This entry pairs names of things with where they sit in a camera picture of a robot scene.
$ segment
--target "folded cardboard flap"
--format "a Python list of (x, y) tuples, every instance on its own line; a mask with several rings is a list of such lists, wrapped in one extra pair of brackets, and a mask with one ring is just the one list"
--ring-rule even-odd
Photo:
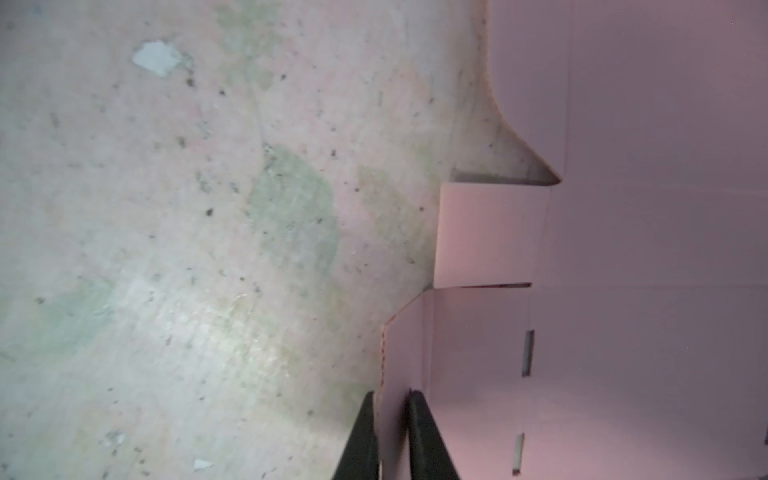
[(384, 479), (410, 388), (463, 478), (766, 475), (768, 3), (488, 12), (496, 103), (564, 179), (443, 187), (435, 286), (529, 286), (387, 324)]

